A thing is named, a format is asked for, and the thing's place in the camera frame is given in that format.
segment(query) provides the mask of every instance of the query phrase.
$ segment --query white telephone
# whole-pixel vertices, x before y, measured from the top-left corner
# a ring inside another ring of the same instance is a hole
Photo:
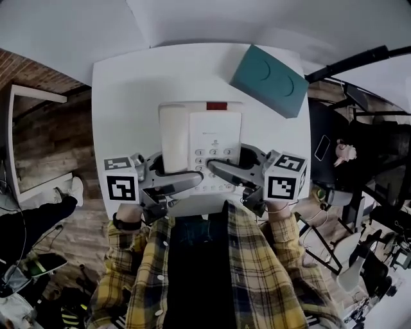
[[[194,170],[203,181],[188,191],[172,196],[233,192],[235,186],[211,173],[208,159],[238,164],[240,159],[240,102],[180,102],[159,106],[162,158],[166,173]]]

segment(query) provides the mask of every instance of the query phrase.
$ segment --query plaid shirt sleeve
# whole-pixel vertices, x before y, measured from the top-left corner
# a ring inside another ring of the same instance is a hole
[[[270,223],[273,248],[278,260],[290,276],[295,294],[306,316],[319,316],[343,327],[317,265],[303,265],[305,248],[299,242],[299,227],[293,214],[290,218]]]
[[[110,222],[106,273],[91,298],[87,329],[98,329],[111,323],[112,317],[125,314],[149,232],[149,227],[142,227],[138,233],[126,233]]]

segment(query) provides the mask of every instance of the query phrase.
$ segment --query yellow plaid shirt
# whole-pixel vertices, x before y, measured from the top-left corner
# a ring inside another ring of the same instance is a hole
[[[88,329],[126,313],[125,328],[162,328],[174,224],[174,218],[162,218],[133,235],[109,224],[107,271],[92,297]],[[238,329],[308,328],[307,315],[343,327],[320,269],[302,263],[294,215],[259,227],[252,214],[229,203],[228,235]]]

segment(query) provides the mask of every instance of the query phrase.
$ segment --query black strap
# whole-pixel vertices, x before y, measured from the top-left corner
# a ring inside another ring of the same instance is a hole
[[[113,223],[117,229],[120,229],[122,231],[135,231],[141,228],[141,221],[136,222],[136,223],[126,223],[120,219],[117,219],[116,215],[117,213],[113,215]]]

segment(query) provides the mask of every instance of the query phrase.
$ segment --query pink toy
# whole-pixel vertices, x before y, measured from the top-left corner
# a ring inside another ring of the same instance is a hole
[[[347,145],[342,139],[337,140],[335,155],[338,157],[334,163],[334,167],[341,165],[345,161],[350,161],[357,158],[357,151],[354,146]]]

